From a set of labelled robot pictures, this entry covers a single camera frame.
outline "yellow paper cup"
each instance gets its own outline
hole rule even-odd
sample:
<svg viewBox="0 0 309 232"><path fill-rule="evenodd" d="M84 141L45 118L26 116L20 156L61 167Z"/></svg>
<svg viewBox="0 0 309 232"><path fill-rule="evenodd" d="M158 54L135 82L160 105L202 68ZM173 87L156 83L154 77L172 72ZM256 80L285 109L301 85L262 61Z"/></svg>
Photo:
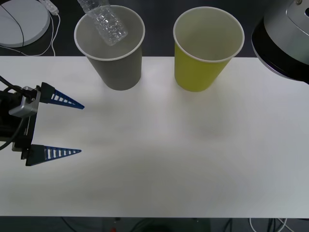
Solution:
<svg viewBox="0 0 309 232"><path fill-rule="evenodd" d="M173 29L175 79L184 89L207 89L245 41L241 24L226 11L197 7L184 12Z"/></svg>

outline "clear plastic bottle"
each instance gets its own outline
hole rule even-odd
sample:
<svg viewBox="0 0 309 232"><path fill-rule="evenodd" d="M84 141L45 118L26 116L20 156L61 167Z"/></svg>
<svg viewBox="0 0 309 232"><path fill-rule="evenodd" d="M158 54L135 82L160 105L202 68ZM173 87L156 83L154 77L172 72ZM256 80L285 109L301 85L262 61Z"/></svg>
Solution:
<svg viewBox="0 0 309 232"><path fill-rule="evenodd" d="M128 34L119 17L112 11L108 0L77 0L83 11L90 16L94 24L109 46L121 41Z"/></svg>

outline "gray paper cup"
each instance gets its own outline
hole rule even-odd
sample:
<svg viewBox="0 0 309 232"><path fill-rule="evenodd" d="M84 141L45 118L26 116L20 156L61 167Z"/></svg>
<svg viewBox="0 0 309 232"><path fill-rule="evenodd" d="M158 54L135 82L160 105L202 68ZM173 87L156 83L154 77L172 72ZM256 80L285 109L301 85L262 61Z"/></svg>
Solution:
<svg viewBox="0 0 309 232"><path fill-rule="evenodd" d="M140 80L141 43L145 37L145 25L133 10L124 6L111 7L127 28L128 35L124 39L114 46L108 46L92 19L84 15L75 27L74 40L108 87L126 90Z"/></svg>

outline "white table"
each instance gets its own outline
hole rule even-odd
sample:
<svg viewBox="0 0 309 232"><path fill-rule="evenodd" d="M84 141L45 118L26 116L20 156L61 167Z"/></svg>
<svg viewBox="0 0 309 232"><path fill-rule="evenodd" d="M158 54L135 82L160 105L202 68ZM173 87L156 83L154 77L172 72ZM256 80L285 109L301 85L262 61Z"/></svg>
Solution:
<svg viewBox="0 0 309 232"><path fill-rule="evenodd" d="M0 57L13 84L48 82L85 105L41 103L33 139L82 153L26 167L0 152L0 215L309 218L309 86L234 58L192 93L173 64L143 58L119 92L84 57Z"/></svg>

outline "cup rim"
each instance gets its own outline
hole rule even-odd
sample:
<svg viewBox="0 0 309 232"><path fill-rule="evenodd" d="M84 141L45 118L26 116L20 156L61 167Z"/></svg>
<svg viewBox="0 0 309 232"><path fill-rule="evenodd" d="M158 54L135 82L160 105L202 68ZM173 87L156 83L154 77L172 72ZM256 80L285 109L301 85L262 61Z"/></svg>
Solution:
<svg viewBox="0 0 309 232"><path fill-rule="evenodd" d="M180 20L180 18L182 18L182 16L184 16L185 14L189 13L190 11L194 11L194 10L197 10L197 9L213 9L213 10L217 10L217 11L221 11L225 14L227 14L228 16L230 16L237 24L238 26L240 27L240 30L241 30L241 34L242 34L242 41L241 41L241 45L239 47L239 49L231 56L227 57L227 58L224 58L224 59L220 59L220 60L206 60L206 59L201 59L201 58L197 58L195 56L192 56L191 54L189 54L188 52L186 52L181 46L180 44L178 43L177 41L177 38L176 38L176 26L177 26L177 23L178 21ZM174 41L176 43L176 45L186 54L188 55L189 57L195 59L195 60L198 60L198 61L202 61L202 62L205 62L205 63L221 63L221 62L224 62L224 61L227 61L227 60L230 60L231 58L235 57L241 50L242 50L242 47L245 43L245 33L243 31L243 28L240 24L240 22L233 16L231 15L229 12L226 12L222 9L219 9L219 8L216 8L216 7L210 7L210 6L200 6L200 7L195 7L195 8L192 8L190 10L187 10L185 12L183 12L176 20L175 24L174 24L174 28L173 28L173 36L174 36Z"/></svg>
<svg viewBox="0 0 309 232"><path fill-rule="evenodd" d="M130 8L127 8L127 7L125 7L125 6L119 6L119 5L111 5L111 6L112 6L112 7L125 8L125 9L127 9L127 10L130 10L131 12L133 12L133 13L140 19L140 22L141 22L142 27L143 27L143 35L142 35L142 37L141 37L141 39L140 39L140 42L137 44L137 46L136 46L134 49L132 49L130 52L128 52L128 53L126 53L126 54L124 54L123 56L120 56L120 57L109 58L109 59L107 59L107 58L97 58L97 57L94 57L94 56L92 56L92 55L89 55L88 53L86 53L86 52L79 46L79 44L78 44L78 42L77 42L77 39L76 39L76 33L77 33L77 29L78 29L80 23L83 21L83 19L84 19L85 17L88 16L87 14L85 14L83 17L80 18L80 20L78 21L78 23L77 23L76 26L75 26L75 29L74 29L74 41L75 41L75 45L77 46L78 50L80 50L80 52L83 53L86 57L89 57L89 58L95 59L95 60L99 60L99 61L114 61L114 60L123 59L123 58L128 57L129 55L131 55L133 52L135 52L135 51L141 46L141 43L143 42L143 40L144 40L144 38L145 38L145 32L146 32L146 31L145 31L145 24L144 24L144 21L142 20L142 18L139 16L138 13L136 13L135 11L133 11L133 10L131 10Z"/></svg>

